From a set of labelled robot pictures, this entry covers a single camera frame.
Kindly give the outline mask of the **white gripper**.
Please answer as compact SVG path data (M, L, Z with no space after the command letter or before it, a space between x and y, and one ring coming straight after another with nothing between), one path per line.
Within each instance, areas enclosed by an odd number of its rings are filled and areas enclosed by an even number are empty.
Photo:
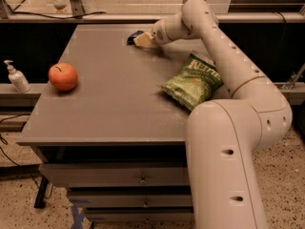
M164 45L168 42L168 35L165 28L166 22L164 19L158 20L152 26L152 33L141 31L136 35L133 42L137 47L149 47L154 43Z

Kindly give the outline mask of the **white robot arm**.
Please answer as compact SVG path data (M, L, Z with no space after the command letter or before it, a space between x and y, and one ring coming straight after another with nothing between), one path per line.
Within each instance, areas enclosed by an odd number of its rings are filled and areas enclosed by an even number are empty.
M133 41L146 47L189 38L203 42L230 95L200 104L187 121L195 229L268 229L252 152L287 134L291 106L218 27L204 0L188 0L179 13L159 20Z

